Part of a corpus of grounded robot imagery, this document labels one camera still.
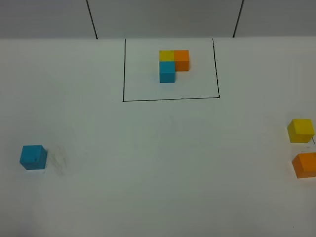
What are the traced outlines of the yellow template block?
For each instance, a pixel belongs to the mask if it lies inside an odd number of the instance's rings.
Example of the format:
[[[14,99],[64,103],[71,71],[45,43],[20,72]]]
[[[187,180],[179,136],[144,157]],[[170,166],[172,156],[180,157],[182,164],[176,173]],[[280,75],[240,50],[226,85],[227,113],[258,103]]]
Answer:
[[[160,50],[159,51],[159,61],[160,62],[173,62],[174,61],[174,51],[173,50]]]

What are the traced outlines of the orange template block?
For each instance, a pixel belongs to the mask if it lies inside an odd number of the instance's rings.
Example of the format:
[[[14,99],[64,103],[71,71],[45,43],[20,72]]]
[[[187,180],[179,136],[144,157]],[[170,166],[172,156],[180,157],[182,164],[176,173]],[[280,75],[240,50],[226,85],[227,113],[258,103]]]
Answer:
[[[175,50],[174,62],[176,72],[187,72],[190,69],[190,55],[188,50]]]

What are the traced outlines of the blue template block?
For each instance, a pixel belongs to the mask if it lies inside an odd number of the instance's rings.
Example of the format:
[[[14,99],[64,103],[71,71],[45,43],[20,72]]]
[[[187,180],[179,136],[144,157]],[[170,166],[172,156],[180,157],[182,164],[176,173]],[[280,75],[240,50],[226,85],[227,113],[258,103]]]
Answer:
[[[175,83],[175,63],[174,61],[159,62],[159,82]]]

